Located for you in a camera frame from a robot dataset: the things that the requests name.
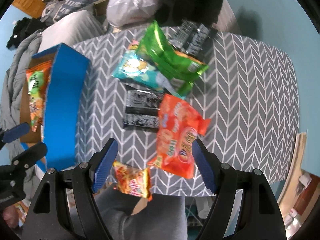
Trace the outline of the black snack bag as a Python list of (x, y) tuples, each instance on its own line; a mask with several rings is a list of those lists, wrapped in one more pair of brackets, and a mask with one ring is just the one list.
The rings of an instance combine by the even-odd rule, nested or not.
[(136, 89), (129, 85), (126, 85), (125, 88), (127, 94), (123, 117), (124, 127), (159, 129), (158, 111), (164, 98), (164, 93)]
[(215, 28), (202, 23), (182, 20), (182, 24), (176, 34), (169, 39), (169, 43), (180, 52), (204, 61), (216, 34)]

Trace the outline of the grey trouser leg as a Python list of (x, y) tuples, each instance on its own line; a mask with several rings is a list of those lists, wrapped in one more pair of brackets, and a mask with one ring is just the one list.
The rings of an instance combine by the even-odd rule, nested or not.
[(113, 239), (187, 239), (184, 196), (154, 194), (137, 214), (140, 198), (108, 187), (95, 198), (102, 220)]

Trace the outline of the green pea snack bag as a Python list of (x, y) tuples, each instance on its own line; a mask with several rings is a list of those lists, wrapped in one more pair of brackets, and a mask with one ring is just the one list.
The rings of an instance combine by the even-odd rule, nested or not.
[(207, 64), (176, 51), (156, 21), (147, 27), (136, 54), (155, 63), (181, 98), (189, 94), (194, 82), (208, 69)]

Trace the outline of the orange green snack bag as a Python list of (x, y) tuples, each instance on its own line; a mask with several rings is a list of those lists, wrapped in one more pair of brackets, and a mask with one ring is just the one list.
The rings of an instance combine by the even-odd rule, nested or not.
[(36, 132), (43, 123), (46, 91), (49, 83), (52, 60), (42, 62), (26, 70), (31, 130)]

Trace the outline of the black office chair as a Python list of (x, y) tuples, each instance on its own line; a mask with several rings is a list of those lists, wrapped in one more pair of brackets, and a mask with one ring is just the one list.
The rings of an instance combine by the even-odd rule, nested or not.
[(205, 25), (217, 23), (223, 0), (161, 0), (163, 5), (155, 14), (161, 26), (179, 26), (183, 20)]

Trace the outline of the white plastic bag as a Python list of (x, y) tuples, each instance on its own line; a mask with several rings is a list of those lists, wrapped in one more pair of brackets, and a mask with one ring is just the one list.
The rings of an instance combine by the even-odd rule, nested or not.
[(146, 21), (161, 7), (161, 0), (109, 0), (106, 16), (114, 27)]

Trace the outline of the red orange snack bag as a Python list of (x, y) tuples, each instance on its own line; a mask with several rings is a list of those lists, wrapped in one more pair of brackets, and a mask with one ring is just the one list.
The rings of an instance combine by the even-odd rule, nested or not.
[(156, 155), (148, 165), (185, 179), (193, 178), (191, 147), (199, 135), (205, 135), (210, 119), (204, 119), (189, 103), (169, 94), (161, 102), (158, 117)]

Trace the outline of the teal chip bag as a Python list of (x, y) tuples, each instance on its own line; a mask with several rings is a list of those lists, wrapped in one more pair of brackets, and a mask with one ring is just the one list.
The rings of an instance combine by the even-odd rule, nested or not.
[(124, 53), (112, 76), (121, 80), (133, 80), (159, 92), (167, 90), (173, 96), (185, 99), (185, 96), (178, 94), (177, 88), (172, 86), (153, 63), (145, 61), (132, 49)]

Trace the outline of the blue cardboard box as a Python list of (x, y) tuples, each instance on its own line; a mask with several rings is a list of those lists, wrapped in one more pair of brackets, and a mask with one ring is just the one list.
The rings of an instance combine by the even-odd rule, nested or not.
[(45, 157), (37, 161), (43, 172), (48, 168), (58, 171), (75, 164), (75, 135), (78, 109), (84, 79), (90, 60), (64, 43), (55, 45), (31, 57), (27, 69), (52, 60), (43, 123), (36, 132), (31, 130), (26, 70), (23, 72), (23, 90), (20, 122), (30, 125), (29, 132), (20, 138), (27, 149), (38, 142), (47, 146)]

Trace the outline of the small orange snack pack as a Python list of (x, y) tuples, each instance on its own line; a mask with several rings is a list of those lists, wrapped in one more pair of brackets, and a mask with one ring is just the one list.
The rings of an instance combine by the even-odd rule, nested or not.
[(114, 175), (117, 180), (115, 189), (124, 194), (152, 200), (150, 169), (140, 170), (119, 161), (113, 162)]

